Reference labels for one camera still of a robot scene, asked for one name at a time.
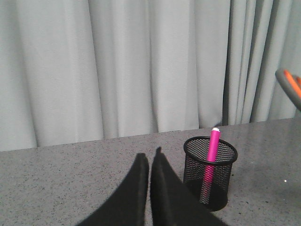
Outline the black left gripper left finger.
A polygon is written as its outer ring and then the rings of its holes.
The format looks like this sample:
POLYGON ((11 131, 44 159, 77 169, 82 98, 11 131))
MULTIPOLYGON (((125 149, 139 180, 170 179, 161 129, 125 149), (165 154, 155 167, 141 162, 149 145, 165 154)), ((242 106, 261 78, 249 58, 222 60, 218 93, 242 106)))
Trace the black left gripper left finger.
POLYGON ((79 226, 143 226, 149 163, 143 153, 135 160, 114 193, 79 226))

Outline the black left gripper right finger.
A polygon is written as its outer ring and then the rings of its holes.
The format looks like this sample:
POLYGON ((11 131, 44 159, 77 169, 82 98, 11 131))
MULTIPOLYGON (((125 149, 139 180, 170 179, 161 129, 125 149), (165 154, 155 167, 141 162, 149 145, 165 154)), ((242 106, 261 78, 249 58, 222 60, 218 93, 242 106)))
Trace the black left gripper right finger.
POLYGON ((178 178, 161 147, 156 149, 150 179, 154 226, 225 226, 209 212, 178 178))

